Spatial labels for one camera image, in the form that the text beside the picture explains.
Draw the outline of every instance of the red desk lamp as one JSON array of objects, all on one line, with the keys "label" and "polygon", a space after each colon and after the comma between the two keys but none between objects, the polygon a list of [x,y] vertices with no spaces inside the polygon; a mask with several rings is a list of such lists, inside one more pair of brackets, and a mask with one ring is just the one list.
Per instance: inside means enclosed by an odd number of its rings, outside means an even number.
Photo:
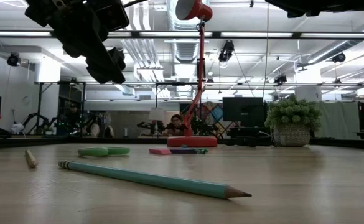
[{"label": "red desk lamp", "polygon": [[182,145],[188,147],[215,147],[218,145],[215,136],[192,136],[191,127],[195,105],[200,101],[202,95],[205,22],[212,18],[212,9],[202,4],[201,0],[179,0],[176,5],[176,17],[180,20],[189,20],[195,17],[201,20],[198,25],[200,28],[200,63],[198,65],[198,91],[184,117],[185,136],[170,137],[167,140],[167,145],[170,147],[180,147]]}]

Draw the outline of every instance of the potted plant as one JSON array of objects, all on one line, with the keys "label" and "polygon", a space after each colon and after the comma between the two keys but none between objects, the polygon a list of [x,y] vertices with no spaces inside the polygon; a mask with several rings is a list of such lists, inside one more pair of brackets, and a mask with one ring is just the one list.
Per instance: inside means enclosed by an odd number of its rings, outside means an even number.
[{"label": "potted plant", "polygon": [[278,103],[270,103],[264,125],[273,129],[278,146],[302,147],[310,141],[310,130],[321,127],[321,112],[315,101],[296,100],[295,95]]}]

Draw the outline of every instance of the small pencil stub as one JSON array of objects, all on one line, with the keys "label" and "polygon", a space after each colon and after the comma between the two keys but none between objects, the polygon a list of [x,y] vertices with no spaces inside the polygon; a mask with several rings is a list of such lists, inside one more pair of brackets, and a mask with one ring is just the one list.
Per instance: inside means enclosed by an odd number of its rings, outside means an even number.
[{"label": "small pencil stub", "polygon": [[32,153],[30,152],[30,150],[26,150],[26,154],[25,154],[28,166],[30,168],[36,168],[38,166],[38,162],[35,159],[35,157],[32,155]]}]

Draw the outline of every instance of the table surface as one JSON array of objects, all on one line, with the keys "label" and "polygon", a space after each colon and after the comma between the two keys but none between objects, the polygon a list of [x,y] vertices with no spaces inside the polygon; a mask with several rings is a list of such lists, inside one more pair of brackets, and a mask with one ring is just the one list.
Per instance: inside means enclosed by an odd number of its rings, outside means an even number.
[{"label": "table surface", "polygon": [[[208,154],[77,157],[97,144],[0,149],[0,224],[364,223],[364,150],[218,146]],[[27,167],[24,150],[39,165]],[[220,200],[61,169],[60,159],[230,184],[252,198]]]}]

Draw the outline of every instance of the black monitor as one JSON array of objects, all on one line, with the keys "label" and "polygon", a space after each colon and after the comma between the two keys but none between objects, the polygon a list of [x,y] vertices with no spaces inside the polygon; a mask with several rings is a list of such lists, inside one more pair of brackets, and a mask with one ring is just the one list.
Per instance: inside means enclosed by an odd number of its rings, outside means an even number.
[{"label": "black monitor", "polygon": [[223,97],[223,120],[241,121],[244,127],[263,127],[265,106],[260,97]]}]

